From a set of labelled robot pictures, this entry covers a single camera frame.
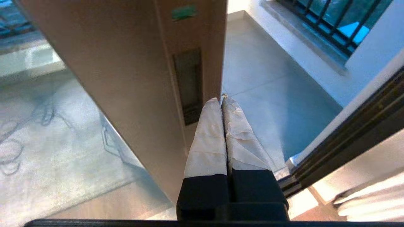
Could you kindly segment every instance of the window sill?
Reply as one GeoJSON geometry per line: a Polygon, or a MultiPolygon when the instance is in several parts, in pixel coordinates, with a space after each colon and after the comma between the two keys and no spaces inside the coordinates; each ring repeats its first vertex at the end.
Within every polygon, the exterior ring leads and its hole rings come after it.
{"type": "Polygon", "coordinates": [[[261,1],[261,6],[279,23],[297,36],[306,46],[341,76],[346,74],[348,58],[314,29],[275,0],[261,1]]]}

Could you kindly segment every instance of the floor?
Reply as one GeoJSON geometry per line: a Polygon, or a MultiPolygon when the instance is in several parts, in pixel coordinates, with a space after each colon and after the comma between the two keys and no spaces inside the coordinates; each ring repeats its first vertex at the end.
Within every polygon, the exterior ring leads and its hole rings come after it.
{"type": "Polygon", "coordinates": [[[226,32],[222,92],[240,104],[271,168],[282,169],[342,107],[248,15],[226,32]]]}
{"type": "Polygon", "coordinates": [[[141,164],[122,162],[101,116],[69,70],[0,87],[0,226],[145,219],[173,207],[141,164]]]}

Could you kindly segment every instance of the wooden floor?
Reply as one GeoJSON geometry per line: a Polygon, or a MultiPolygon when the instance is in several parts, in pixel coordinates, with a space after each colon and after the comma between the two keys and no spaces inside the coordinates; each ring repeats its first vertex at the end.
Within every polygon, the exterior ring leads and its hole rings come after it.
{"type": "Polygon", "coordinates": [[[133,182],[48,218],[143,220],[172,207],[171,204],[153,207],[151,195],[141,184],[133,182]]]}
{"type": "MultiPolygon", "coordinates": [[[[141,200],[145,200],[145,194],[136,195],[135,191],[139,191],[139,186],[131,183],[48,218],[176,220],[173,206],[159,206],[144,212],[144,204],[139,199],[143,197],[141,200]]],[[[339,216],[331,203],[324,205],[319,201],[318,206],[293,217],[291,221],[346,221],[346,218],[339,216]]]]}

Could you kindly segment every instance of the metal bars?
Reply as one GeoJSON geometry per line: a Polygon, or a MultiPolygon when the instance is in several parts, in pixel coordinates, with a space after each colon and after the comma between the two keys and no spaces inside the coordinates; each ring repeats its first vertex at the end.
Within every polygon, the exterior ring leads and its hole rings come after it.
{"type": "Polygon", "coordinates": [[[340,31],[339,26],[347,15],[347,12],[353,6],[353,2],[357,0],[348,0],[343,6],[342,10],[333,15],[336,18],[334,23],[326,21],[324,16],[327,14],[327,9],[333,1],[326,0],[320,13],[312,10],[312,6],[318,3],[318,0],[277,0],[283,6],[299,16],[308,25],[313,27],[317,32],[324,36],[329,42],[340,49],[347,57],[357,48],[358,43],[354,42],[356,35],[360,32],[362,26],[367,22],[369,17],[375,11],[376,7],[380,4],[381,0],[373,0],[372,5],[366,10],[365,15],[360,19],[358,25],[355,27],[351,34],[343,33],[340,31]]]}

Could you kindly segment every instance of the gray tile floor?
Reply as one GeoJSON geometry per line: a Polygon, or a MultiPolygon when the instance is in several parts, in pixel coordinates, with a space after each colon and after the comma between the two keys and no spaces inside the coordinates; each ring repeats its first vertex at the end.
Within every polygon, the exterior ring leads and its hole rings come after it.
{"type": "Polygon", "coordinates": [[[273,170],[285,167],[342,110],[250,18],[227,24],[222,90],[244,110],[273,170]]]}

